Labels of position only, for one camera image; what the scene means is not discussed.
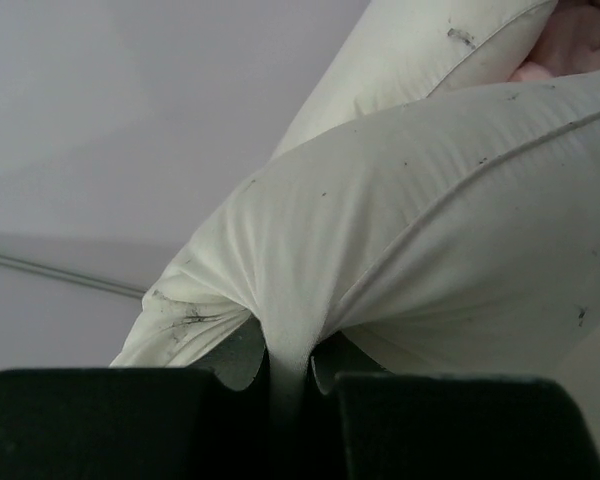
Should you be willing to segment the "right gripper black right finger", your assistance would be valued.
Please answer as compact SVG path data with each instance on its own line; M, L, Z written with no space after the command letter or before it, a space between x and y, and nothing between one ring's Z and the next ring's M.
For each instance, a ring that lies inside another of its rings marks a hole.
M600 479L594 440L559 384L395 375L340 334L311 355L302 427L311 479Z

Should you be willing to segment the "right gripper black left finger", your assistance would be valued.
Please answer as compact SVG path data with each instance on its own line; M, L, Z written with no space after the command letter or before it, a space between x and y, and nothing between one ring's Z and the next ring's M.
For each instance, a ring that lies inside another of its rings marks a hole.
M268 355L247 320L183 368L0 372L0 479L262 479Z

